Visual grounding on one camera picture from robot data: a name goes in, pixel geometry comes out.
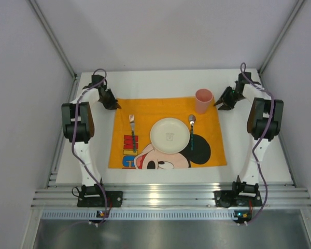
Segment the pink plastic cup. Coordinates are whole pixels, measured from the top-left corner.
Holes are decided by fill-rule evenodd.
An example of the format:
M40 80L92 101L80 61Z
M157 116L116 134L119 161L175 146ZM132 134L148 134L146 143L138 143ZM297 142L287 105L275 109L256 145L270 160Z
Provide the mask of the pink plastic cup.
M195 93L195 111L198 114L204 114L207 112L214 96L208 89L199 89Z

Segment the fork with teal handle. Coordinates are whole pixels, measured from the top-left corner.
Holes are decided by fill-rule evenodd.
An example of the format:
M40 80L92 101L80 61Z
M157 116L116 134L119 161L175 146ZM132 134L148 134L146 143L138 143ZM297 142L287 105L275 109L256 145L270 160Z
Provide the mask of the fork with teal handle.
M131 127L131 136L132 136L132 143L133 143L133 152L136 152L136 140L135 140L135 118L133 114L129 115L129 122Z

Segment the spoon with teal handle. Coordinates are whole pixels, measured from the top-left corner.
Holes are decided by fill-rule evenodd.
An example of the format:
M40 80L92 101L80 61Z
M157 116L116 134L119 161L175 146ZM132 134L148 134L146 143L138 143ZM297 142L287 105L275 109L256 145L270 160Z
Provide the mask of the spoon with teal handle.
M188 121L190 124L190 149L191 151L193 151L194 149L194 123L196 121L196 117L193 114L191 114L188 117Z

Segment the orange cartoon placemat cloth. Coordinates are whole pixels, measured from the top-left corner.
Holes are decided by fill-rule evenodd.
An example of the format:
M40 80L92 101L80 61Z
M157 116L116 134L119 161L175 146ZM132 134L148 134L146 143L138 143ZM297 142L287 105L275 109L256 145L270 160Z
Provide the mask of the orange cartoon placemat cloth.
M195 98L119 99L110 169L171 170L225 166L217 109L195 111Z

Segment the cream round plate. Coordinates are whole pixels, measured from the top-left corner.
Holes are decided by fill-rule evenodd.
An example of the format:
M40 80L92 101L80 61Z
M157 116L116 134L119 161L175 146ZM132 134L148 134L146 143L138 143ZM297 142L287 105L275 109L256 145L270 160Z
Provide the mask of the cream round plate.
M181 152L190 140L190 130L179 119L163 118L157 121L150 130L150 141L153 147L165 154Z

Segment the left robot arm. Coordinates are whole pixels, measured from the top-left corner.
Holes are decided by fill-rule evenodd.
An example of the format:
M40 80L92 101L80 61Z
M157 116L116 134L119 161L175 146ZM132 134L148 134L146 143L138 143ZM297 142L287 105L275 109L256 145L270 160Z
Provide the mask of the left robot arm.
M107 199L101 175L92 162L90 149L90 140L95 135L91 107L97 102L106 110L121 108L108 87L107 77L94 73L91 75L91 82L82 89L82 93L73 101L61 106L63 134L71 143L71 152L81 169L81 201L96 195Z

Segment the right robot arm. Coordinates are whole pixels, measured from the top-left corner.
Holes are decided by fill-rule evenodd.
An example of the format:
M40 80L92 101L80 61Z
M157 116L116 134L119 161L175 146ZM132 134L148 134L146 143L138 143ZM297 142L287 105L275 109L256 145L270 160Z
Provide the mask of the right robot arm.
M252 81L250 72L240 73L235 87L227 87L214 105L219 110L232 110L243 99L251 104L247 120L249 150L241 172L232 183L232 189L215 192L216 206L221 208L262 206L259 182L264 182L265 177L261 162L281 128L283 101L274 99L259 82Z

